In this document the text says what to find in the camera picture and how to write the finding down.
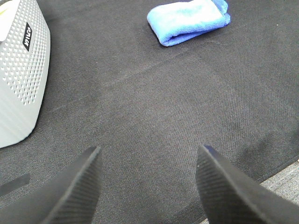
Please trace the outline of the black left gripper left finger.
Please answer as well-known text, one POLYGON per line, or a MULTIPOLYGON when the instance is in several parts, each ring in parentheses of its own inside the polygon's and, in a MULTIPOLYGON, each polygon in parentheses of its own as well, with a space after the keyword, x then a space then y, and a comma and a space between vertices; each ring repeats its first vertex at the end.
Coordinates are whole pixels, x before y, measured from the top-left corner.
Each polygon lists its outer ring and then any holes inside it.
POLYGON ((90 224, 102 190, 102 151, 85 150, 56 178, 0 210, 2 224, 90 224))

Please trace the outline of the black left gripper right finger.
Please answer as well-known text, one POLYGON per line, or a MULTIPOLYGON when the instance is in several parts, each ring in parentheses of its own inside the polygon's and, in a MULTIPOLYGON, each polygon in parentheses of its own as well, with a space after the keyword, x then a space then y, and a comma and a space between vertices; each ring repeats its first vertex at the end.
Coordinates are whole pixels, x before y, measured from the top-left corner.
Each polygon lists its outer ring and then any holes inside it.
POLYGON ((264 188, 210 146, 200 146, 196 184, 211 224, 297 224, 298 205, 264 188))

